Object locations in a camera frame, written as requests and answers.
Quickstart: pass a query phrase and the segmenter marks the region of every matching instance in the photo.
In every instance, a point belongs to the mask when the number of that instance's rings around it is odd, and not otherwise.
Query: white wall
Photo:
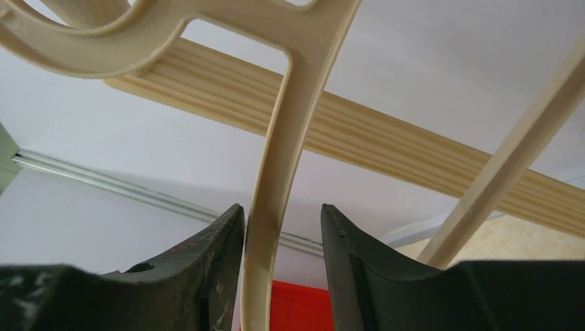
[[[24,168],[0,196],[0,264],[68,263],[96,273],[125,271],[205,226],[99,188]],[[327,288],[322,258],[282,246],[275,279]],[[239,304],[233,330],[238,325]]]

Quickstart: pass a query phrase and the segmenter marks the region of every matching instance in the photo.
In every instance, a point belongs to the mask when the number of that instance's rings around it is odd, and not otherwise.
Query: metal curtain rail
[[[149,190],[141,186],[131,184],[119,179],[99,174],[92,170],[80,168],[66,162],[62,162],[50,157],[46,157],[34,152],[20,150],[13,156],[12,160],[23,167],[33,170],[47,172],[60,177],[73,179],[85,184],[92,185],[109,192],[114,192],[121,196],[147,203],[164,210],[176,212],[205,223],[211,223],[219,217],[219,213],[209,210],[200,205],[190,203],[181,199],[171,197],[167,194]],[[280,236],[280,245],[306,252],[318,257],[323,257],[323,245],[305,239],[294,234],[282,232]]]

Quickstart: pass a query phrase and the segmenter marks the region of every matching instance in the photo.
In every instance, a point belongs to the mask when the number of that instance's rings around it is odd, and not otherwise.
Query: wooden rod
[[[422,250],[418,260],[445,268],[520,180],[583,97],[585,34]]]

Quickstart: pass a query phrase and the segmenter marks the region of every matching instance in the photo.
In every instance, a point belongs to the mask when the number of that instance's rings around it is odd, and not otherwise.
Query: beige plastic hanger
[[[35,65],[82,78],[140,71],[193,19],[279,48],[289,59],[266,135],[244,253],[242,329],[268,330],[282,219],[311,116],[361,0],[137,0],[112,23],[75,29],[22,0],[0,0],[0,44]]]

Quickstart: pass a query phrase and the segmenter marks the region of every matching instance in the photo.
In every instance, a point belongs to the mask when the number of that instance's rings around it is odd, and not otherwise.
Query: wallpaper
[[[397,248],[416,258],[429,239]],[[585,239],[511,216],[486,221],[453,259],[585,259]]]

